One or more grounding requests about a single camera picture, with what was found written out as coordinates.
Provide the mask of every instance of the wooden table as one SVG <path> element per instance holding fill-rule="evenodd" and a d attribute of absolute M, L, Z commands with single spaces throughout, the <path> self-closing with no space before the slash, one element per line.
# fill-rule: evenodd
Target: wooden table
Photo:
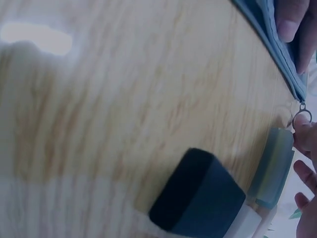
<path fill-rule="evenodd" d="M 297 110 L 228 0 L 2 0 L 12 21 L 72 48 L 0 45 L 0 237 L 174 237 L 147 212 L 183 153 L 213 152 L 246 191 Z"/>

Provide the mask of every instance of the fingernail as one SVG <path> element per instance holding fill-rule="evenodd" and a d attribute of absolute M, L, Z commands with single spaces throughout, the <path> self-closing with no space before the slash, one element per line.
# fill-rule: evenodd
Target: fingernail
<path fill-rule="evenodd" d="M 294 118 L 294 124 L 295 125 L 310 125 L 310 122 L 307 120 L 306 116 L 303 114 L 298 114 Z"/>
<path fill-rule="evenodd" d="M 277 32 L 282 41 L 288 43 L 294 39 L 299 24 L 293 21 L 281 21 L 277 27 Z"/>

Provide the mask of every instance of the blue pouch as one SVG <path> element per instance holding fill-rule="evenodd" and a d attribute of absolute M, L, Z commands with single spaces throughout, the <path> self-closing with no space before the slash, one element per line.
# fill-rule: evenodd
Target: blue pouch
<path fill-rule="evenodd" d="M 274 0 L 232 0 L 255 28 L 278 68 L 282 72 L 293 96 L 304 103 L 306 98 L 306 73 L 298 75 L 294 60 L 298 41 L 286 44 L 280 41 L 274 18 Z"/>

